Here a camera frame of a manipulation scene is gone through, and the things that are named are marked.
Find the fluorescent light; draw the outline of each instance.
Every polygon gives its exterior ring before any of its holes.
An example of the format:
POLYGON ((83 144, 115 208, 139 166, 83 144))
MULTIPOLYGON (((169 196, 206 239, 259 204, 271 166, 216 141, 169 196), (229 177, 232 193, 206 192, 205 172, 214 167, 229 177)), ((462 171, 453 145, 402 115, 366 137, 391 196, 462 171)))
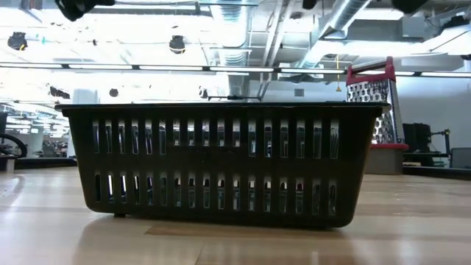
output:
POLYGON ((295 74, 343 74, 345 70, 341 69, 309 69, 309 68, 282 68, 283 73, 295 74))
POLYGON ((139 66, 141 70, 161 71, 203 71, 201 66, 139 66))
MULTIPOLYGON (((384 74, 384 71, 379 71, 379 70, 369 70, 369 71, 362 71, 358 74, 384 74)), ((411 75, 414 74, 413 71, 395 71, 394 73, 397 77, 410 77, 411 75)))
POLYGON ((131 65, 83 65, 83 64, 71 64, 68 65, 72 69, 119 69, 119 70, 130 70, 131 65))
POLYGON ((62 68, 60 64, 54 63, 0 63, 0 67, 16 68, 62 68))
POLYGON ((453 72, 422 72, 423 77, 468 77, 471 78, 471 73, 453 73, 453 72))
POLYGON ((7 124, 8 129, 29 129, 31 126, 22 124, 7 124))
POLYGON ((271 73, 274 71, 273 68, 265 67, 221 67, 214 66, 209 68, 211 71, 240 71, 240 72, 264 72, 271 73))

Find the basket slot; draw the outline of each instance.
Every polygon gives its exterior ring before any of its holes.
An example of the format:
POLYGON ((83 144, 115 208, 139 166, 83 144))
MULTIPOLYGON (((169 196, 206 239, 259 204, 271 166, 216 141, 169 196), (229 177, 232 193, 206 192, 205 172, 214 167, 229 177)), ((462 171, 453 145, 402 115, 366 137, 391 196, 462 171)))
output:
POLYGON ((175 128, 174 128, 174 119, 166 119, 165 120, 165 137, 164 137, 164 146, 165 146, 165 154, 167 155, 170 151, 170 149, 175 146, 174 144, 174 133, 175 133, 175 128))
POLYGON ((131 142, 132 142, 132 153, 139 153, 139 126, 137 120, 132 120, 131 125, 131 142))
POLYGON ((182 206, 182 178, 180 172, 174 173, 174 206, 182 206))
POLYGON ((288 157, 289 158, 296 158, 296 152, 297 152, 296 142, 297 142, 297 120, 290 118, 288 120, 288 157))
POLYGON ((263 158, 265 156, 264 151, 264 136, 265 136, 265 119, 263 117, 258 117, 255 121, 255 156, 257 158, 263 158))
POLYGON ((225 126, 225 123, 224 123, 224 119, 218 119, 218 128, 217 128, 217 144, 219 147, 222 147, 225 145, 225 140, 224 140, 224 137, 225 137, 225 133, 224 131, 226 130, 226 128, 224 127, 225 126))
POLYGON ((330 119, 322 120, 321 158, 330 158, 330 119))
POLYGON ((241 120, 235 119, 233 121, 233 146, 240 147, 241 145, 241 120))
POLYGON ((152 155, 152 120, 146 120, 144 127, 146 128, 144 133, 146 154, 152 155))
POLYGON ((180 144, 188 146, 188 120, 186 118, 180 119, 180 144))
POLYGON ((296 206, 296 178, 295 177, 288 177, 288 199, 287 199, 287 214, 292 215, 295 213, 295 206, 296 206))
POLYGON ((210 175, 207 172, 203 174, 202 188, 203 188, 203 208, 209 209, 210 207, 210 175))
POLYGON ((195 142, 195 131, 194 131, 194 120, 188 121, 188 146, 194 146, 195 142))
POLYGON ((288 120, 282 120, 280 125, 280 157, 288 157, 288 120))
POLYGON ((272 179, 265 177, 263 179, 263 211, 269 213, 272 209, 272 179))
POLYGON ((202 145, 203 146, 209 146, 209 136, 210 136, 209 120, 204 119, 202 121, 202 145))
POLYGON ((297 121, 296 127, 296 157, 305 157, 305 122, 304 120, 297 121))
POLYGON ((313 158, 314 157, 314 122, 313 120, 306 119, 304 128, 305 128, 304 157, 313 158))
POLYGON ((172 132, 172 135, 173 135, 173 140, 172 140, 173 146, 180 146, 180 145, 181 145, 180 133, 181 133, 181 129, 180 129, 180 120, 179 120, 179 119, 175 119, 175 120, 174 120, 174 125, 173 125, 173 132, 172 132))
POLYGON ((167 152, 166 144, 166 124, 165 121, 159 121, 159 154, 165 155, 167 152))
MULTIPOLYGON (((211 141, 212 144, 216 145, 216 134, 214 133, 214 141, 211 141)), ((210 172, 210 179, 209 179, 209 191, 210 191, 210 208, 215 210, 218 208, 218 173, 215 171, 210 172)))
POLYGON ((152 153, 154 154, 153 155, 154 159, 158 158, 158 156, 160 155, 160 128, 159 127, 160 127, 159 119, 153 118, 151 128, 152 128, 152 153))
POLYGON ((249 176, 249 211, 255 211, 255 198, 256 192, 255 189, 255 177, 253 175, 249 176))
POLYGON ((314 158, 320 159, 322 157, 322 120, 314 121, 314 158))
POLYGON ((138 204, 141 204, 141 193, 140 193, 140 189, 141 189, 141 184, 139 183, 139 179, 141 177, 139 176, 139 173, 134 173, 134 181, 133 181, 133 184, 134 184, 134 199, 135 199, 135 204, 138 205, 138 204))
POLYGON ((195 174, 193 172, 188 173, 188 207, 196 207, 196 189, 195 189, 195 174))
POLYGON ((106 138, 106 152, 112 153, 113 152, 113 134, 111 132, 111 121, 105 121, 105 138, 106 138))
POLYGON ((249 156, 255 157, 257 154, 257 124, 254 119, 249 120, 249 132, 248 134, 248 145, 249 145, 249 156))
POLYGON ((288 179, 280 178, 280 213, 286 213, 286 205, 288 204, 288 179))
POLYGON ((125 133, 124 121, 121 120, 118 123, 118 142, 119 142, 119 153, 124 154, 126 152, 126 133, 125 133))
POLYGON ((126 192, 126 173, 121 173, 120 188, 121 188, 121 202, 127 202, 127 192, 126 192))
POLYGON ((202 142, 202 139, 203 139, 203 131, 202 131, 202 127, 203 127, 203 120, 197 118, 194 120, 194 145, 196 147, 201 147, 203 146, 203 142, 202 142))
POLYGON ((263 128, 263 152, 265 158, 272 156, 272 121, 265 120, 263 128))
POLYGON ((160 173, 160 205, 162 206, 167 206, 167 173, 166 172, 161 172, 160 173))
POLYGON ((218 119, 211 118, 209 120, 209 145, 210 146, 218 146, 218 119))
POLYGON ((133 146, 134 146, 134 130, 132 128, 132 120, 131 119, 125 119, 124 120, 124 153, 125 154, 132 154, 134 152, 133 146))
POLYGON ((337 214, 337 181, 329 180, 329 216, 337 214))
POLYGON ((97 154, 100 153, 99 139, 98 120, 96 120, 93 121, 93 150, 97 154))
POLYGON ((234 176, 232 181, 233 187, 233 210, 241 210, 241 178, 239 176, 234 176))
POLYGON ((154 205, 154 176, 151 172, 147 173, 147 205, 154 205))
POLYGON ((218 209, 224 210, 225 207, 225 192, 226 192, 226 181, 224 174, 218 174, 218 209))
POLYGON ((139 155, 148 155, 149 151, 152 154, 152 151, 148 149, 147 143, 147 125, 146 119, 142 118, 138 120, 138 154, 139 155))
POLYGON ((330 122, 330 159, 337 159, 339 156, 339 120, 330 122))
POLYGON ((100 185, 100 174, 95 174, 95 200, 97 202, 102 200, 102 191, 100 185))
POLYGON ((304 182, 302 178, 296 179, 296 206, 294 212, 302 214, 304 208, 304 182))
POLYGON ((224 146, 233 146, 233 120, 231 118, 224 119, 224 146))
POLYGON ((319 215, 321 202, 321 181, 313 179, 312 181, 312 214, 319 215))
POLYGON ((109 173, 107 176, 107 195, 108 195, 108 202, 114 202, 113 198, 113 174, 109 173))
POLYGON ((188 172, 186 170, 182 170, 179 174, 181 182, 181 206, 184 209, 188 209, 188 172))

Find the black object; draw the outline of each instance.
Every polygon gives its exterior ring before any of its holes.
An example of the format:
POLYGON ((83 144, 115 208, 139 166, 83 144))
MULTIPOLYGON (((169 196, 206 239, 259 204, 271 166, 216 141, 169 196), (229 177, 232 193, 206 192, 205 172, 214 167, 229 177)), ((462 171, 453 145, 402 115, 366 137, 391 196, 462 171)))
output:
POLYGON ((185 53, 185 43, 183 42, 183 36, 180 36, 180 35, 172 36, 169 43, 169 48, 175 54, 185 53))
POLYGON ((55 0, 60 12, 69 20, 76 21, 96 5, 113 6, 115 0, 55 0))
POLYGON ((343 227, 353 219, 375 119, 389 105, 199 103, 58 105, 56 109, 69 117, 85 202, 93 211, 250 225, 343 227), (269 158, 263 146, 266 120, 272 125, 269 158), (224 146, 218 141, 221 121, 224 146), (305 122, 304 158, 297 157, 298 121, 305 122), (331 124, 339 125, 335 144, 331 124), (287 135, 283 147, 282 126, 287 135), (320 129, 318 138, 314 126, 320 129), (123 153, 120 127, 126 139, 123 153), (149 128, 151 152, 146 147, 149 128), (136 130, 137 153, 130 140, 136 130), (107 138, 112 139, 110 148, 107 138), (181 183, 178 190, 170 185, 176 179, 181 183), (218 186, 221 179, 223 187, 218 186), (264 207, 267 181, 271 198, 270 206, 264 207), (299 183, 302 190, 296 189, 299 183), (226 202, 223 208, 221 197, 226 202))
POLYGON ((392 0, 392 6, 405 14, 415 13, 428 0, 392 0))
POLYGON ((302 0, 302 8, 305 10, 313 9, 317 4, 317 0, 302 0))
POLYGON ((12 141, 13 143, 15 143, 20 151, 21 151, 21 154, 16 156, 17 158, 25 158, 26 155, 28 154, 28 149, 26 147, 26 145, 23 144, 23 142, 16 138, 15 136, 13 135, 8 135, 6 133, 0 133, 0 139, 1 139, 1 142, 0 142, 0 153, 2 153, 3 155, 11 155, 12 152, 10 151, 10 148, 4 144, 4 139, 8 139, 10 141, 12 141))
POLYGON ((14 32, 13 35, 8 37, 8 46, 11 49, 17 51, 23 51, 28 47, 28 41, 26 41, 26 33, 24 32, 14 32))
POLYGON ((432 166, 404 166, 403 174, 438 177, 451 180, 471 180, 471 169, 447 169, 432 166))
POLYGON ((118 95, 119 95, 118 89, 116 89, 116 88, 111 88, 110 89, 110 96, 117 97, 118 95))

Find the white wall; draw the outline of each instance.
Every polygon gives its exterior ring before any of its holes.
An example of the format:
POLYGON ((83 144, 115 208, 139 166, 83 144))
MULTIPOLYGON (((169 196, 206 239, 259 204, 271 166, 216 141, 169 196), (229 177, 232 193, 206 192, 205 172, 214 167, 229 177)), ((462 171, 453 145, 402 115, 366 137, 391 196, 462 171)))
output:
MULTIPOLYGON (((256 95, 258 82, 251 82, 251 95, 256 95)), ((324 102, 345 100, 336 92, 337 83, 272 82, 264 97, 265 102, 324 102), (304 97, 294 97, 295 88, 304 88, 304 97)), ((432 132, 450 129, 450 148, 471 147, 471 87, 468 79, 398 77, 397 92, 403 123, 424 123, 432 132)), ((445 137, 435 135, 432 144, 445 151, 445 137)))

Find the exposed ductwork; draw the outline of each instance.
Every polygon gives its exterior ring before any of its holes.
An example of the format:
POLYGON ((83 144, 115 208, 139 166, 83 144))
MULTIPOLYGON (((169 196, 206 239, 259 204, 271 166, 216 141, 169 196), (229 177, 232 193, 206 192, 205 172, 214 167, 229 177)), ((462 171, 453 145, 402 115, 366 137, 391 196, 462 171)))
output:
MULTIPOLYGON (((223 39, 220 40, 220 44, 224 48, 244 47, 247 40, 247 27, 249 20, 248 7, 221 5, 211 7, 211 11, 213 12, 213 17, 217 21, 216 24, 220 26, 219 30, 221 33, 230 32, 230 35, 220 34, 221 36, 224 36, 223 39)), ((219 60, 224 66, 246 66, 247 52, 236 49, 220 50, 219 60)), ((247 96, 244 95, 244 84, 246 83, 244 76, 229 75, 228 82, 230 88, 229 95, 247 96)))
POLYGON ((316 47, 320 38, 346 38, 347 28, 355 20, 355 15, 363 10, 371 0, 337 0, 332 13, 321 19, 312 34, 312 47, 306 56, 297 64, 300 68, 314 68, 325 55, 316 47))

